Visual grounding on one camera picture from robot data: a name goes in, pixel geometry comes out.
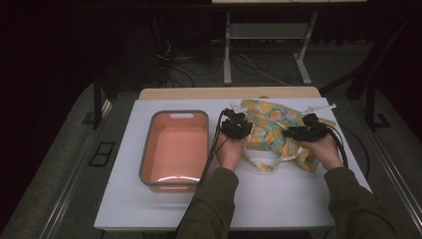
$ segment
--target handheld controller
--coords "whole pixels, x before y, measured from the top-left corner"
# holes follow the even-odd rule
[[[302,118],[305,126],[290,126],[283,130],[283,136],[298,141],[318,141],[325,137],[330,129],[318,121],[317,115],[309,114]]]
[[[233,110],[225,109],[223,115],[227,117],[221,123],[221,132],[233,139],[242,139],[252,130],[252,123],[245,120],[245,114],[235,113]]]

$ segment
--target hand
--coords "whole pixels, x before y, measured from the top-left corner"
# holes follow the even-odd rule
[[[240,140],[232,139],[220,131],[215,147],[220,166],[235,171],[242,156],[244,144],[244,138]]]
[[[316,142],[300,141],[299,144],[311,150],[326,170],[344,167],[338,154],[337,144],[331,135],[327,134]]]

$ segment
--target white tabletop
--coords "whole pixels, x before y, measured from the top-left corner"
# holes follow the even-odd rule
[[[124,133],[121,146],[105,195],[95,222],[103,230],[173,230],[177,227],[192,193],[156,193],[149,190],[139,177],[143,147],[153,114],[163,110],[202,110],[209,117],[210,142],[214,136],[218,115],[230,100],[143,100],[136,101]],[[309,106],[328,106],[324,98],[266,99],[297,111]],[[320,118],[336,121],[331,110],[318,112]],[[360,185],[370,190],[363,174],[348,147],[344,148],[349,168],[354,171]],[[256,152],[252,157],[277,157],[270,152]],[[213,161],[209,174],[217,165]],[[289,163],[283,163],[272,173],[263,173],[242,160],[236,170],[240,183],[236,191],[236,210],[232,230],[288,230],[332,227],[334,221],[328,213],[328,190],[323,180],[325,170],[318,166],[309,173]]]

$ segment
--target olive green sleeve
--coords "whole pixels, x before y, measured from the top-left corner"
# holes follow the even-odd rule
[[[398,238],[378,199],[359,185],[350,169],[334,168],[324,178],[339,239]]]
[[[216,168],[211,179],[194,194],[180,223],[177,238],[227,238],[238,184],[239,179],[233,171]]]

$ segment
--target plastic container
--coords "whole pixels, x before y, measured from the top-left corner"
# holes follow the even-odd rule
[[[151,119],[139,178],[154,192],[193,191],[207,156],[206,113],[158,112]]]

